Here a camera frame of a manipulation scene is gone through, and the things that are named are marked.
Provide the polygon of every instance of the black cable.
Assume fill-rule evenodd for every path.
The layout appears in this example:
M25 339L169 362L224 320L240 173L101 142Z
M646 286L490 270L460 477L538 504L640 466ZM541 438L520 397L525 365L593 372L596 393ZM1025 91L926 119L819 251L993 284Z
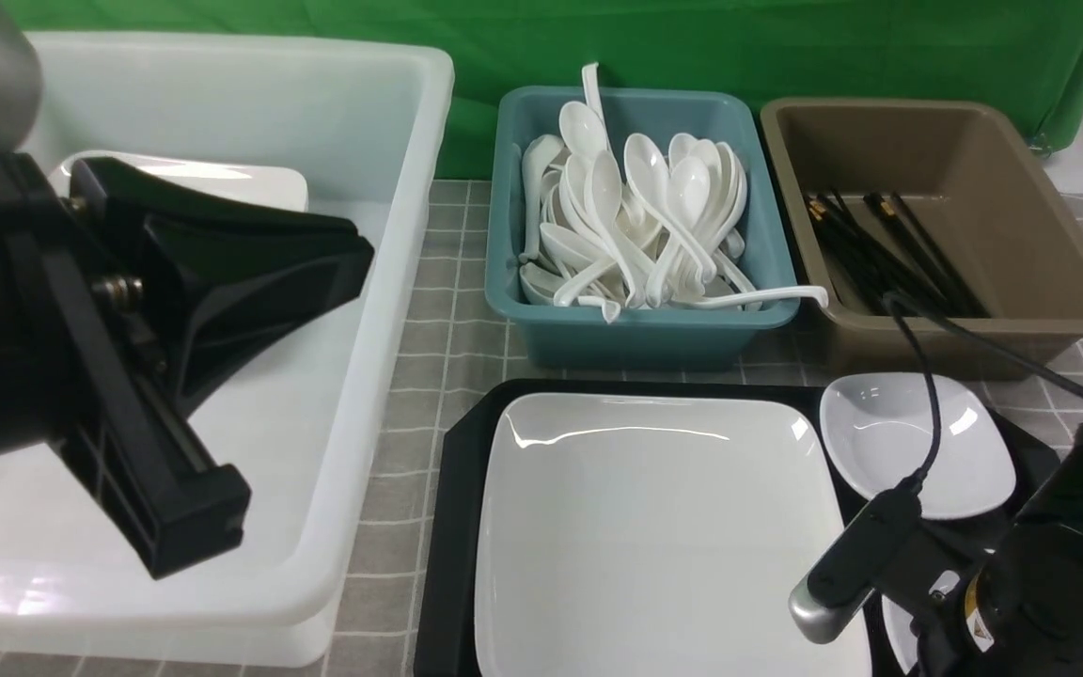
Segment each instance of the black cable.
M930 361L925 356L925 351L922 350L922 344L918 343L914 331L905 324L905 317L902 315L900 309L898 309L898 305L914 311L921 314L922 317L926 316L922 309L915 308L916 303L914 301L899 291L887 292L880 302L885 305L885 312L897 323L897 327L901 330L901 334L905 335L910 347L914 348L914 355L916 355L918 363L922 365L922 376L925 377L925 393L930 399L930 450L925 454L922 465L905 479L912 481L912 492L921 494L922 485L925 483L925 476L930 471L930 467L934 467L934 461L938 458L938 447L942 444L942 411L938 406L938 390L936 389L936 385L934 385L934 374L930 373Z
M918 313L919 316L925 317L925 320L929 320L934 324L942 327L942 329L950 331L950 334L963 336L963 338L968 339L968 341L975 341L976 343L980 343L984 348L988 348L989 351L992 351L997 355L1001 355L1005 360L1012 361L1012 363L1022 366L1023 368L1027 369L1027 372L1034 374L1036 377L1042 378L1042 380L1052 382L1052 385L1056 386L1057 389L1064 389L1066 391L1069 391L1069 393L1074 394L1083 400L1083 386L1080 386L1079 382L1067 380L1067 378L1060 376L1060 374L1052 372L1052 369L1036 363L1035 361L1023 359L1022 355L1019 355L1018 353L1010 351L1009 348L1001 346L1001 343L997 343L995 341L990 341L990 339L983 338L983 336L971 334L971 331L964 329L963 326L958 326L957 324L951 322L950 320L947 320L947 317L940 316L940 314L931 311L930 309L922 308L922 305L916 303L914 299L910 299L910 297L897 295L897 292L891 292L891 295L886 295L886 296L892 296L895 298L895 302L900 304L902 308ZM912 330L910 329L910 327L905 325L905 323L899 322L898 327L902 334L905 334L906 339L911 339L911 341L915 342L915 339L911 338L911 336L914 336L914 333L912 333ZM922 359L922 353L918 352L918 360L921 359Z

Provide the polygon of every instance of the spoon handle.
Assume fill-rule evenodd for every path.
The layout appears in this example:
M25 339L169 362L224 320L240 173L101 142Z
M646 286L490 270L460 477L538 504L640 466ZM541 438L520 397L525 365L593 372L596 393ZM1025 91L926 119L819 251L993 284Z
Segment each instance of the spoon handle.
M559 287L558 291L553 292L553 304L564 308L564 305L575 303L576 297L583 295L584 290L590 287L590 284L597 282L597 279L601 278L601 275L613 270L615 266L616 262L611 257L597 259L592 265L579 271L579 274L567 279L566 283L563 283L562 287Z
M813 299L821 308L830 305L830 296L824 287L807 286L765 288L761 291L744 291L741 295L714 296L710 299L673 299L671 303L682 308L697 310L728 309L743 303L760 303L760 301L781 301L783 299Z
M601 67L599 61L584 66L584 102L588 102L588 107L596 113L596 116L604 121L604 104L601 103L601 84L597 69Z

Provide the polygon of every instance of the white square bowl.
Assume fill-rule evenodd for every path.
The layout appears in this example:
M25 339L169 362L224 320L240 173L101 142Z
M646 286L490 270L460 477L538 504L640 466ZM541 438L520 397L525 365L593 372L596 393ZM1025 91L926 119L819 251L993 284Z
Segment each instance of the white square bowl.
M491 450L475 573L487 677L867 677L863 622L810 643L787 595L843 530L785 404L545 393Z

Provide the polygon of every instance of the white ceramic spoon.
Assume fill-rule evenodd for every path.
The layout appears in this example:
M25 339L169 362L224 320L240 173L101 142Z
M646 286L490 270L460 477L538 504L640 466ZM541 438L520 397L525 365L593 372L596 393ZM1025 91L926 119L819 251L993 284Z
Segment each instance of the white ceramic spoon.
M604 123L604 104L601 103L601 83L597 69L601 67L598 61L584 66L580 74L584 76L584 102L588 102L588 107L596 113L596 116Z
M534 305L553 305L553 297L566 279L529 262L520 266L521 291Z
M562 261L558 261L558 265L559 265L559 271L562 273L564 278L569 281L575 277L575 274L572 273L571 268L567 266L566 264L563 264ZM592 288L599 296L585 295L576 297L575 304L589 305L589 308L601 309L601 314L604 317L604 322L608 324L613 324L621 316L621 303L615 299L613 299L611 292L604 286L602 286L600 282L592 283Z
M601 317L604 317L605 324L613 324L621 317L621 303L605 299L602 296L580 296L575 299L575 303L592 309L601 309Z
M666 213L670 214L675 226L671 235L680 245L689 240L684 248L696 261L697 270L702 271L700 279L692 281L692 296L704 296L705 283L717 276L715 262L691 234L691 229L700 222L708 204L709 168L700 158L689 155L671 172L670 188L666 193ZM645 282L645 300L651 305L666 303L671 296L684 295L683 288L680 288L680 279L674 274L675 264L679 260L680 248L667 244Z
M579 296L585 296L584 291L586 288L592 286L593 282L601 278L610 270L615 269L616 262L610 257L604 257L597 259L592 265L585 268L579 271L571 279L563 282L562 287L559 287L553 292L553 304L556 305L569 305L575 303Z
M559 132L571 148L571 155L579 155L585 160L590 161L599 152L610 149L610 135L604 130L604 121L587 103L563 103L562 110L559 110Z
M589 172L590 162L579 155L573 154L566 158L566 170L563 170L562 183L559 185L559 206L572 231L606 252L608 247L602 243L604 237L590 225L592 218L588 214L588 197L585 196Z
M624 175L626 175L629 188L635 192L645 213L656 219L674 239L674 243L669 243L663 248L663 253L667 258L674 257L675 250L671 250L670 253L666 252L674 249L676 244L691 250L695 257L697 274L700 274L702 282L713 279L717 275L717 271L714 269L709 253L695 244L688 229L676 225L674 220L667 216L667 192L670 190L671 175L667 171L666 160L663 159L662 152L643 133L629 134L624 143ZM660 261L663 259L663 253L660 256ZM666 281L666 273L670 273L669 268L663 271L661 278L645 283L645 297L653 308L658 308L674 292L674 288Z
M545 196L542 183L546 168L563 148L566 148L566 143L562 139L543 133L530 143L521 157L521 181L524 182L524 249L520 253L521 262L538 256L538 223L542 223L542 197Z
M580 271L604 256L597 245L588 243L576 232L567 231L559 224L543 222L538 230L542 232L542 246L547 253L550 253L554 264L564 264Z
M695 136L687 132L676 133L666 145L666 164L678 166L692 152L692 146L695 146Z
M637 255L624 253L624 250L637 248L637 245L630 243L616 227L616 218L621 211L621 170L612 153L601 151L592 160L592 171L588 172L588 183L584 187L584 201L588 203L593 231L601 236L609 256L613 257L621 269L624 286L628 291L624 300L626 308L640 308L644 303L641 287L644 275L636 270Z
M726 251L727 257L734 259L734 261L746 252L746 240L743 239L743 234L736 231L736 226L727 232L726 239L721 243L721 249Z
M671 299L671 304L683 309L713 311L743 303L762 303L764 301L779 301L783 299L812 299L821 308L830 305L830 295L826 295L825 287L811 286L811 284L800 287L765 288L761 291L744 291L741 295L702 296L697 297L697 299Z
M741 171L736 161L736 155L730 149L730 146L727 146L725 143L714 146L708 141L697 141L696 145L693 146L692 154L697 158L706 160L705 166L709 167L709 172L713 172L715 168L717 170L713 174L714 179L716 179L716 188L709 198L709 207L705 210L705 218L701 219L701 223L696 224L693 231L697 243L701 243L708 252L713 252L714 249L717 249L721 245L717 239L717 235L719 234L725 238L725 232L733 227L726 227L727 224L736 222L741 218L741 211L734 214L733 210L738 206L736 201L739 198L743 200L743 207L745 208L746 196L739 197L738 195L738 191L741 190L741 185L739 184ZM678 253L678 262L675 264L675 271L674 278L676 282L682 287L695 288L695 278L693 277L692 265L688 262L687 252Z

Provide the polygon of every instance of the white plate in bin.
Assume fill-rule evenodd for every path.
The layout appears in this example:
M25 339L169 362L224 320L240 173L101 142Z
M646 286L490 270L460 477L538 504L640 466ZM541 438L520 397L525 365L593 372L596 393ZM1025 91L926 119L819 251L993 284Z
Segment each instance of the white plate in bin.
M68 196L74 162L87 158L116 158L169 183L225 200L274 207L276 210L309 209L309 182L292 168L180 160L116 151L82 151L69 155L48 175L48 183L56 190L57 196Z
M815 430L785 404L524 395L491 448L479 666L870 677L863 621L818 646L787 613L841 530Z
M922 487L922 517L960 519L1009 500L1014 460L984 404L962 382L934 377L942 438ZM821 403L822 440L838 474L864 498L892 489L930 448L930 403L921 374L856 374Z

